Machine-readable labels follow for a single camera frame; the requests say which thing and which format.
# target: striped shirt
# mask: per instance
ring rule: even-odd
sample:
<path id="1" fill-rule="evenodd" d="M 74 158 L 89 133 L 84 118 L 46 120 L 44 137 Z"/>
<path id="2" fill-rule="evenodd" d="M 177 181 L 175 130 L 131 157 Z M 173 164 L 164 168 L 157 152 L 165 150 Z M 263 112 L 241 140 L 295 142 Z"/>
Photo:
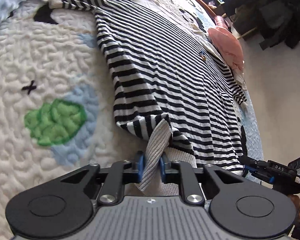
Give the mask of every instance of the striped shirt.
<path id="1" fill-rule="evenodd" d="M 130 0 L 50 0 L 50 7 L 93 13 L 118 126 L 148 140 L 165 119 L 170 146 L 194 155 L 198 167 L 243 170 L 233 98 L 239 104 L 246 98 L 227 66 L 195 37 Z"/>

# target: green patch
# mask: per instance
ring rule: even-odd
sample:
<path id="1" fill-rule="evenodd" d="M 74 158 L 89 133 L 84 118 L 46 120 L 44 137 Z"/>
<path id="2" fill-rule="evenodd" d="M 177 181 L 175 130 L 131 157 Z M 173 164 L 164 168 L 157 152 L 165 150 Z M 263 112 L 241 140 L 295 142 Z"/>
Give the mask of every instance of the green patch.
<path id="1" fill-rule="evenodd" d="M 38 145 L 50 146 L 69 141 L 86 119 L 82 105 L 55 99 L 52 104 L 44 103 L 40 109 L 29 111 L 24 122 Z"/>

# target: metal screw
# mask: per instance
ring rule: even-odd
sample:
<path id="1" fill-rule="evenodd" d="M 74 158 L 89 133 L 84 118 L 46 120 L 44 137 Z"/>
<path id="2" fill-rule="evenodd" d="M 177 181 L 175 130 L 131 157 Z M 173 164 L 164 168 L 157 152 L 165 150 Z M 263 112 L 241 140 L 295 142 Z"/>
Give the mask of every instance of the metal screw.
<path id="1" fill-rule="evenodd" d="M 190 201 L 191 203 L 198 203 L 202 201 L 202 197 L 197 194 L 192 194 L 187 197 L 187 200 Z"/>
<path id="2" fill-rule="evenodd" d="M 155 203 L 155 199 L 149 198 L 149 199 L 147 200 L 147 202 L 148 202 L 149 204 L 153 204 L 153 203 Z"/>
<path id="3" fill-rule="evenodd" d="M 103 203 L 111 203 L 115 201 L 115 197 L 112 195 L 102 195 L 99 200 Z"/>

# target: human hand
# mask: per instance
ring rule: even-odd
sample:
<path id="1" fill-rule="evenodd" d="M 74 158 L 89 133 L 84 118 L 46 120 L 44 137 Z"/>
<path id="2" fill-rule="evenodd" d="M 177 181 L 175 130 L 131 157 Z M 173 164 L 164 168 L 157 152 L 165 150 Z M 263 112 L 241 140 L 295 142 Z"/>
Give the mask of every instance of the human hand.
<path id="1" fill-rule="evenodd" d="M 300 198 L 297 195 L 288 195 L 288 197 L 291 199 L 291 201 L 294 203 L 297 211 L 299 210 L 300 207 Z"/>

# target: light blue patch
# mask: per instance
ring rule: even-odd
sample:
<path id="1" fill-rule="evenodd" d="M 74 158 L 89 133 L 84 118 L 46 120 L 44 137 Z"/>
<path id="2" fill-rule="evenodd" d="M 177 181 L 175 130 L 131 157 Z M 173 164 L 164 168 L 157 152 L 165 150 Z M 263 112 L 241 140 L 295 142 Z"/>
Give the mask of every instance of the light blue patch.
<path id="1" fill-rule="evenodd" d="M 84 155 L 96 128 L 99 111 L 98 98 L 90 85 L 81 84 L 63 99 L 83 105 L 87 114 L 87 120 L 76 136 L 63 145 L 51 146 L 54 158 L 59 165 L 73 165 Z"/>
<path id="2" fill-rule="evenodd" d="M 91 34 L 78 34 L 80 39 L 90 48 L 95 48 L 98 46 L 97 38 Z"/>
<path id="3" fill-rule="evenodd" d="M 195 9 L 198 18 L 201 20 L 202 25 L 206 31 L 208 31 L 209 28 L 216 27 L 215 23 L 211 20 L 208 13 L 203 10 L 203 12 L 199 11 L 197 8 Z"/>
<path id="4" fill-rule="evenodd" d="M 250 158 L 256 159 L 256 160 L 263 160 L 263 151 L 262 151 L 262 144 L 261 144 L 261 138 L 260 133 L 257 126 L 257 119 L 256 115 L 254 113 L 253 105 L 249 96 L 248 91 L 244 91 L 244 94 L 247 98 L 247 109 L 242 110 L 240 108 L 241 112 L 241 124 L 244 127 L 244 131 L 246 133 L 247 138 L 247 150 L 248 150 L 248 156 Z M 247 175 L 247 179 L 259 182 L 260 180 L 252 177 L 251 174 Z"/>

